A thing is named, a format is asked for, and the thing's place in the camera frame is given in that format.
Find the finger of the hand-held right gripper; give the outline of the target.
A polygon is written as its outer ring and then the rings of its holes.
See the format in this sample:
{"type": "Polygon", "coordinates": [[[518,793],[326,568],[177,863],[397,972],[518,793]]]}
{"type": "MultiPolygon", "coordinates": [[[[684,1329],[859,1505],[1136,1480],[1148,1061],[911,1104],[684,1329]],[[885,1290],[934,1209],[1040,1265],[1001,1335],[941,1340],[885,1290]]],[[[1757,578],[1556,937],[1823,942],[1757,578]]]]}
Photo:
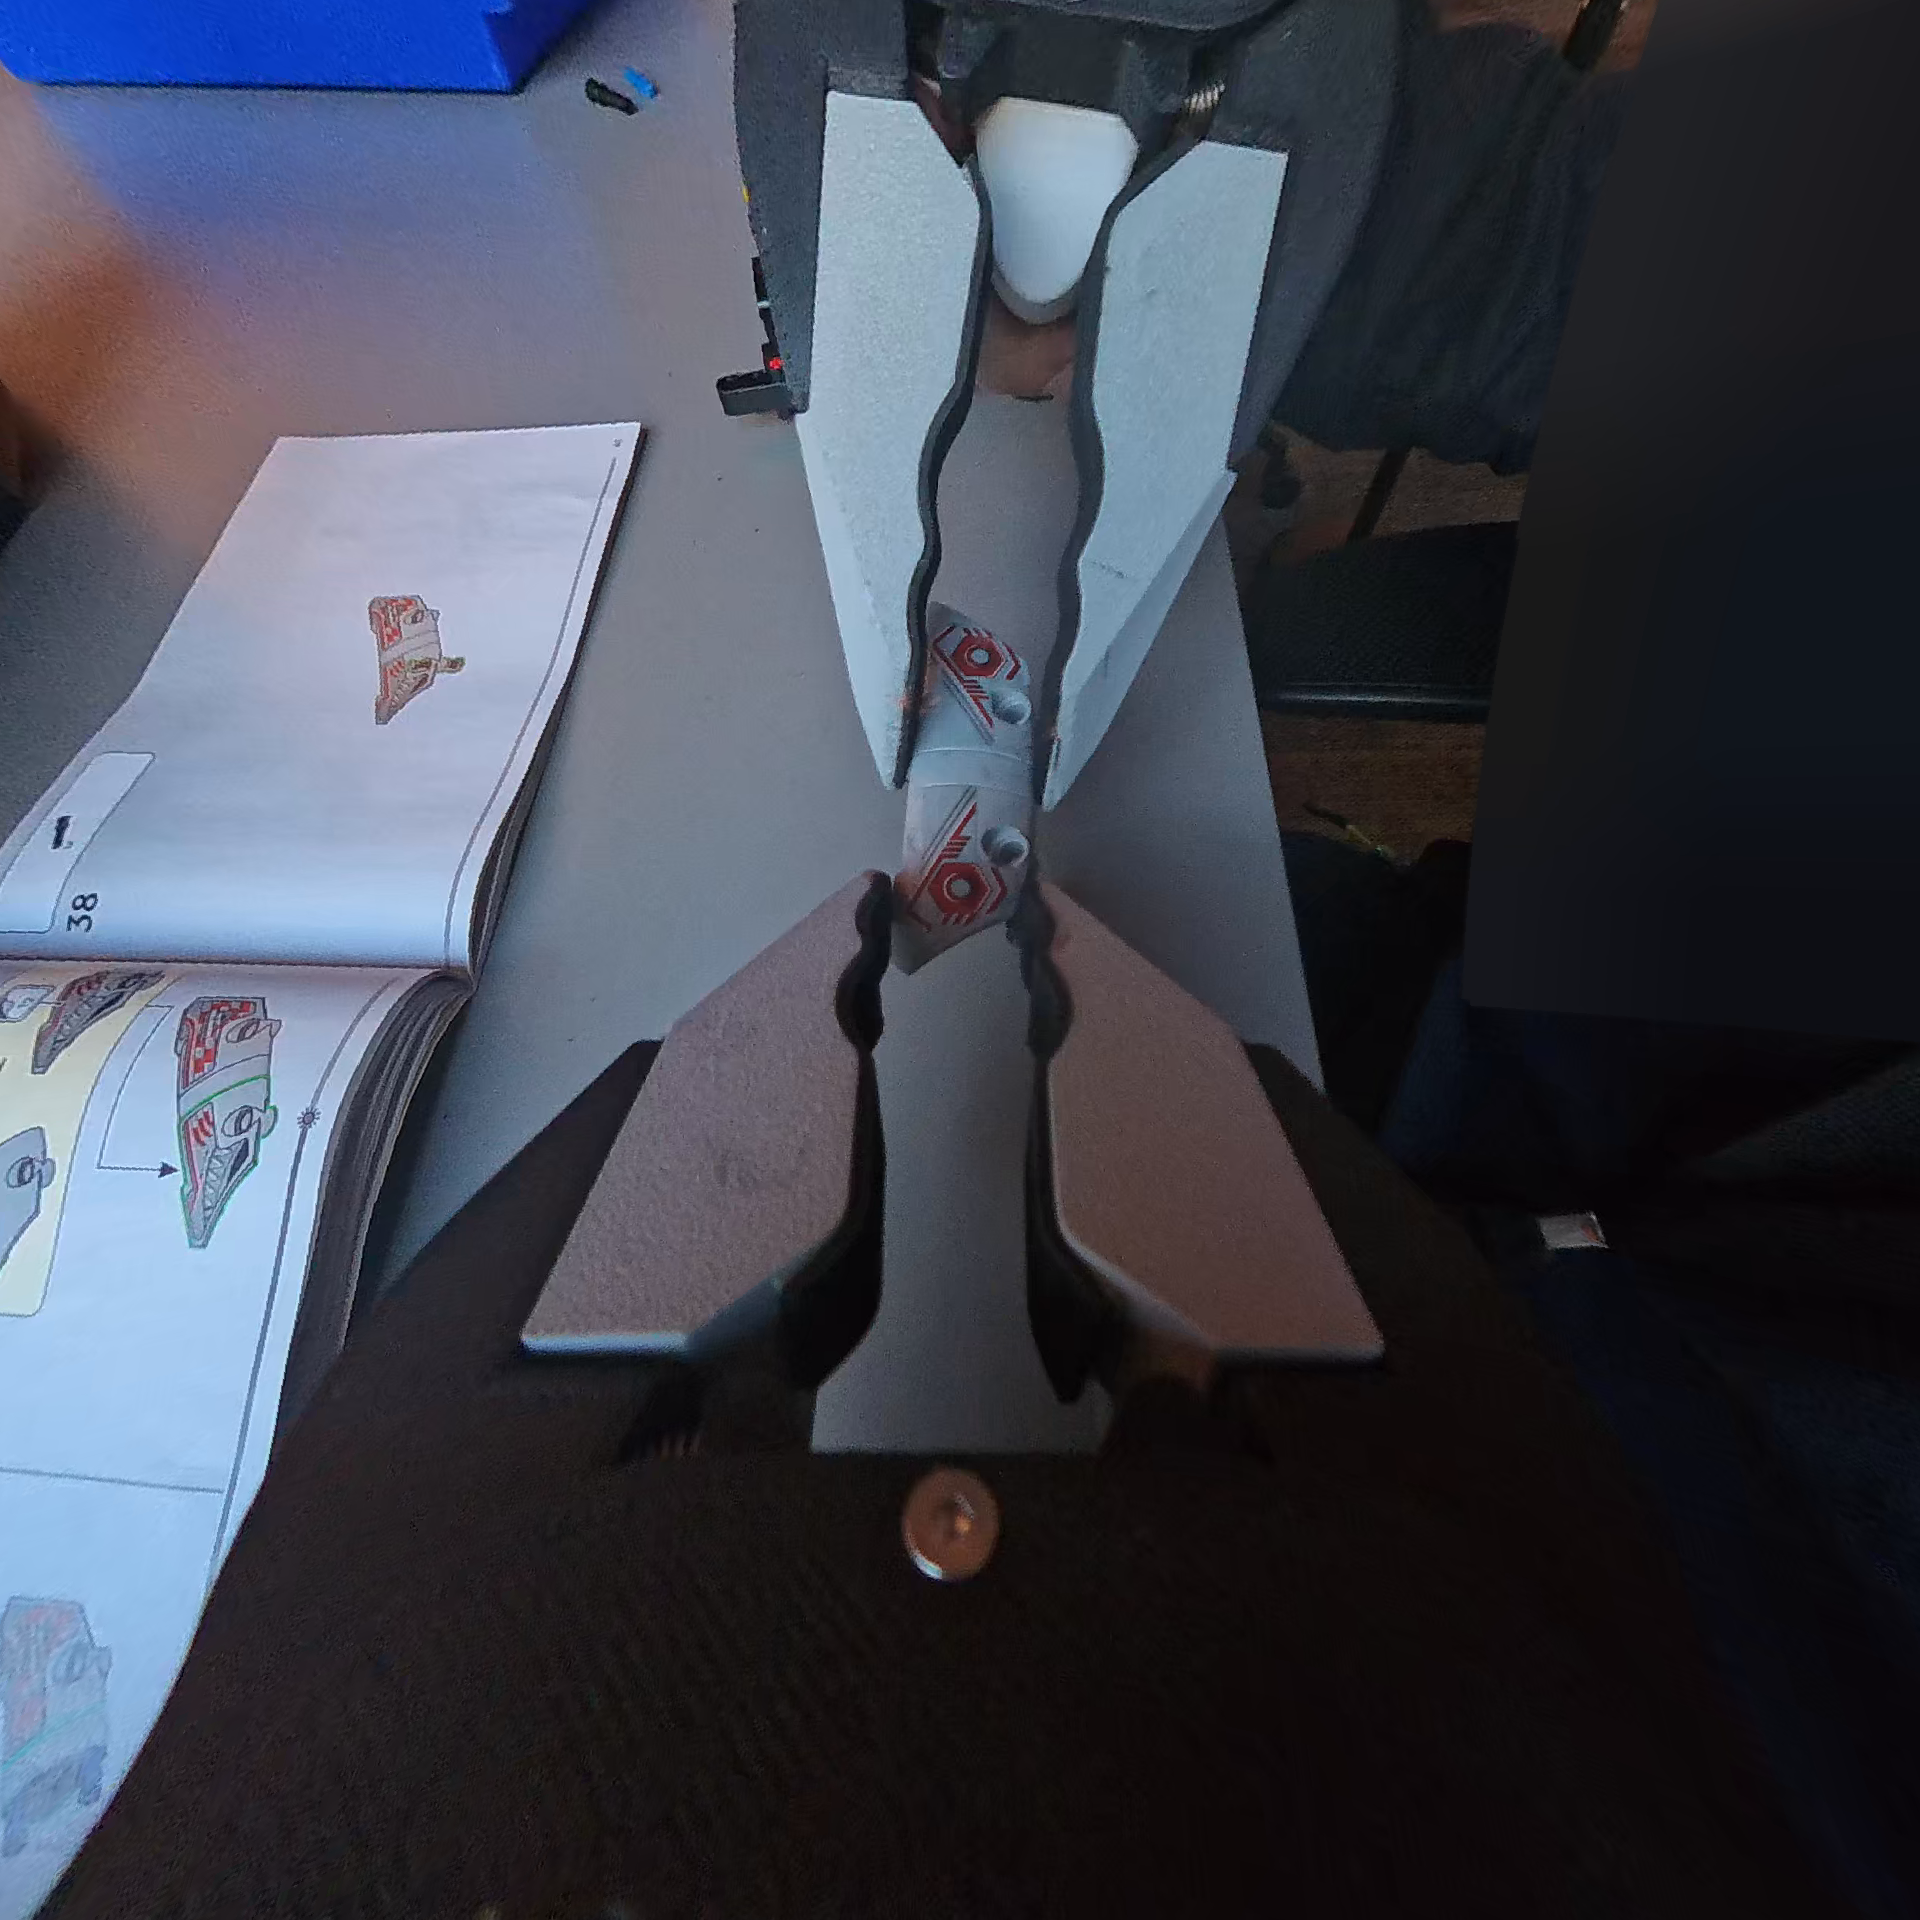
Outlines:
{"type": "Polygon", "coordinates": [[[1096,752],[1230,489],[1287,167],[1273,149],[1177,143],[1095,233],[1067,408],[1077,511],[1040,689],[1041,809],[1096,752]]]}
{"type": "Polygon", "coordinates": [[[915,103],[832,89],[801,464],[856,719],[902,785],[920,732],[940,479],[966,418],[992,215],[915,103]]]}

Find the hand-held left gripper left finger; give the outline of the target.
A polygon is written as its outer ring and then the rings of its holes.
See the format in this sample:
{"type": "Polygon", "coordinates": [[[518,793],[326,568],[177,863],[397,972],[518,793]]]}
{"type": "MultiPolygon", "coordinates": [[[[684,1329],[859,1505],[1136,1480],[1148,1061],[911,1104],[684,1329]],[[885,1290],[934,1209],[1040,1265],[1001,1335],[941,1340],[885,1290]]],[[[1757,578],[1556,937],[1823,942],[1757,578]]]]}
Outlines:
{"type": "Polygon", "coordinates": [[[815,1390],[879,1304],[873,1053],[893,890],[861,871],[663,1038],[518,1344],[536,1357],[763,1357],[815,1390]]]}

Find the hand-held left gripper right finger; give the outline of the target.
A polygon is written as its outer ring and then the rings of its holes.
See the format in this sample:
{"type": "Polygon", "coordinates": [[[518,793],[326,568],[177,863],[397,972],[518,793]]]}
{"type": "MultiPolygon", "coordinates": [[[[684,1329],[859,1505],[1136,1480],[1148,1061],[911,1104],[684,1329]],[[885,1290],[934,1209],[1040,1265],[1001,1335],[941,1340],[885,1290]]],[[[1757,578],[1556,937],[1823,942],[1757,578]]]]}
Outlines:
{"type": "Polygon", "coordinates": [[[1059,1401],[1357,1368],[1383,1332],[1236,1033],[1067,890],[1011,926],[1035,1076],[1027,1318],[1059,1401]]]}

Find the grey lego assembly red stickers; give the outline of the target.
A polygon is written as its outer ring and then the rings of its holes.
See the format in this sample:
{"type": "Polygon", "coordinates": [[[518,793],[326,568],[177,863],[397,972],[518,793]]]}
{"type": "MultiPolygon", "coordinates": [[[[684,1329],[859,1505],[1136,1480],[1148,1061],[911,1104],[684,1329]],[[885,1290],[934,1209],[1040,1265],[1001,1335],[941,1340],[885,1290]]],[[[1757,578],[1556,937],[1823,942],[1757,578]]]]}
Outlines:
{"type": "Polygon", "coordinates": [[[1032,741],[1027,655],[972,614],[929,604],[893,882],[902,973],[1017,912],[1032,853],[1032,741]]]}

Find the black lego part red dots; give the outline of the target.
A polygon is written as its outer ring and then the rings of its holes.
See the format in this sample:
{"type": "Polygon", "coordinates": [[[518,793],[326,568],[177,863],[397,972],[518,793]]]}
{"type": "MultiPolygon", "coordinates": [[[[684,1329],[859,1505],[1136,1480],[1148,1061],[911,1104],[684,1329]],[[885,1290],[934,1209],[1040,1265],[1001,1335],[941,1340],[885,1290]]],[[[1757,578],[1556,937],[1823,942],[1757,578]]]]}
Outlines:
{"type": "Polygon", "coordinates": [[[743,181],[758,310],[758,367],[724,374],[716,392],[728,415],[791,418],[808,404],[814,234],[812,173],[791,156],[743,181]]]}

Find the lego instruction booklet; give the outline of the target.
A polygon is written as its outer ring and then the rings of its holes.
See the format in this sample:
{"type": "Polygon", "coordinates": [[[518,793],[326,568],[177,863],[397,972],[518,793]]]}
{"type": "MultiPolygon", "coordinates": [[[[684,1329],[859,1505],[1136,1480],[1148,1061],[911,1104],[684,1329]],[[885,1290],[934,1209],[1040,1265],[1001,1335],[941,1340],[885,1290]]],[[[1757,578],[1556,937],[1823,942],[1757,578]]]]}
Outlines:
{"type": "Polygon", "coordinates": [[[4,844],[4,1914],[124,1782],[344,1344],[640,445],[279,438],[4,844]]]}

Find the black mesh chair seat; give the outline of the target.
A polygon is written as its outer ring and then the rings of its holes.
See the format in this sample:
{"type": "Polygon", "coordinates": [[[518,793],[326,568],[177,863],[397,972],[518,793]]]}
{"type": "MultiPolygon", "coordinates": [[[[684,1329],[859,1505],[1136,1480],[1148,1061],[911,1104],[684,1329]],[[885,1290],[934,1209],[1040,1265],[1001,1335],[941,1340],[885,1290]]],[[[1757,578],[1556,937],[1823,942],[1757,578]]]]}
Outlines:
{"type": "Polygon", "coordinates": [[[1259,567],[1240,606],[1267,713],[1483,724],[1516,520],[1372,534],[1259,567]]]}

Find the dark cabinet panel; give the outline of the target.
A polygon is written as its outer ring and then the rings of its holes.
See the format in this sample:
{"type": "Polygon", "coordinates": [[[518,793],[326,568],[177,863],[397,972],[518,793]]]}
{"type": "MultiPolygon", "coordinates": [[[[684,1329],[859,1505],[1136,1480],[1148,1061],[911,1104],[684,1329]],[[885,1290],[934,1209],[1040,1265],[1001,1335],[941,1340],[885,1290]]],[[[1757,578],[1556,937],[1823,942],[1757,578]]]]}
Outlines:
{"type": "Polygon", "coordinates": [[[1462,985],[1915,1040],[1917,4],[1660,4],[1520,517],[1462,985]]]}

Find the blue box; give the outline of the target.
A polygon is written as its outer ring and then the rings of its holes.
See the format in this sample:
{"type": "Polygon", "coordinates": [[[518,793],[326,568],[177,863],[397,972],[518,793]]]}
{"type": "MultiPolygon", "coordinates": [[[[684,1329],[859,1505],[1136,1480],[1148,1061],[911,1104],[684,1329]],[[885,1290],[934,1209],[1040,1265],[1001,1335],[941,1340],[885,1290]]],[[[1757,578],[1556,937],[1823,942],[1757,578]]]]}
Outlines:
{"type": "Polygon", "coordinates": [[[589,1],[4,1],[27,81],[515,92],[589,1]]]}

